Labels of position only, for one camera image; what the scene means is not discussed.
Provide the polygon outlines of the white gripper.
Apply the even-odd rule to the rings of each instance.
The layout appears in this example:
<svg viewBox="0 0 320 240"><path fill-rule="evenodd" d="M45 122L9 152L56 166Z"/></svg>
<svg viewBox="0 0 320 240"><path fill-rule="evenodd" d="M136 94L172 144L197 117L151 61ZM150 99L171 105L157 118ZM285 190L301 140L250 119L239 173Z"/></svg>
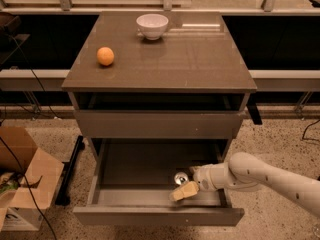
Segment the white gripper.
<svg viewBox="0 0 320 240"><path fill-rule="evenodd" d="M228 185L229 169L226 163L190 166L193 180L180 185L169 194L171 201L192 197L201 191L217 191Z"/></svg>

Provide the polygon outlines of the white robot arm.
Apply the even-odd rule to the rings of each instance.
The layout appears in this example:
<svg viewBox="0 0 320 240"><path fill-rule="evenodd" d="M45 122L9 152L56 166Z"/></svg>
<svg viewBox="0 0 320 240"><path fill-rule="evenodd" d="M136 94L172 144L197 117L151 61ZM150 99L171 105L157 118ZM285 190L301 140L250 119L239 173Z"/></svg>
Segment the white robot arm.
<svg viewBox="0 0 320 240"><path fill-rule="evenodd" d="M264 185L320 217L318 180L271 166L249 153L238 152L228 162L193 166L190 171L193 179L184 181L173 190L169 195L171 201L195 196L199 191L255 191Z"/></svg>

